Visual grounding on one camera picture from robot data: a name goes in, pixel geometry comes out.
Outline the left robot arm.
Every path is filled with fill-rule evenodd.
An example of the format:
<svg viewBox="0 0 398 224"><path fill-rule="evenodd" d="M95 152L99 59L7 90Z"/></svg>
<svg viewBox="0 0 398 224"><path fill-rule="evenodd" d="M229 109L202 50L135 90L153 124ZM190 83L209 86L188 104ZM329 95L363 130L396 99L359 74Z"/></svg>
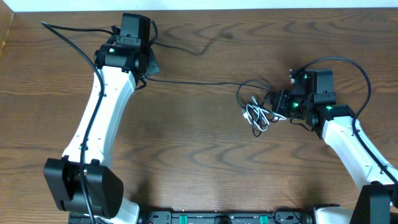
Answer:
<svg viewBox="0 0 398 224"><path fill-rule="evenodd" d="M111 171L114 140L138 82L159 72L152 45L156 24L146 16L124 13L121 26L90 59L93 87L78 129L61 158L47 159L44 177L57 208L76 213L81 222L137 223L138 204L124 197L124 184Z"/></svg>

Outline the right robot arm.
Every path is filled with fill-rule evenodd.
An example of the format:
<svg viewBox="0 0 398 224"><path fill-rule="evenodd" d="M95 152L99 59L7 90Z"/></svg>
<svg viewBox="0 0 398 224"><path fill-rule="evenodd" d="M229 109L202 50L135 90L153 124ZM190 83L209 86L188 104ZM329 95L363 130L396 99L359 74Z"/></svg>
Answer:
<svg viewBox="0 0 398 224"><path fill-rule="evenodd" d="M354 209L317 205L301 223L397 223L397 169L363 131L358 115L347 104L336 104L333 72L292 70L292 90L271 98L272 111L313 131L337 154L359 190Z"/></svg>

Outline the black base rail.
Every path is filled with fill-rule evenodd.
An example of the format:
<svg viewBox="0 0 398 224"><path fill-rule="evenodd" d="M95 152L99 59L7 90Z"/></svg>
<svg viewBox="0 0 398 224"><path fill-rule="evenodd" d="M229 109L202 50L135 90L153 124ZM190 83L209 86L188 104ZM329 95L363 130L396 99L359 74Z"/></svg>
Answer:
<svg viewBox="0 0 398 224"><path fill-rule="evenodd" d="M140 212L137 224L316 224L314 215L288 208L271 212Z"/></svg>

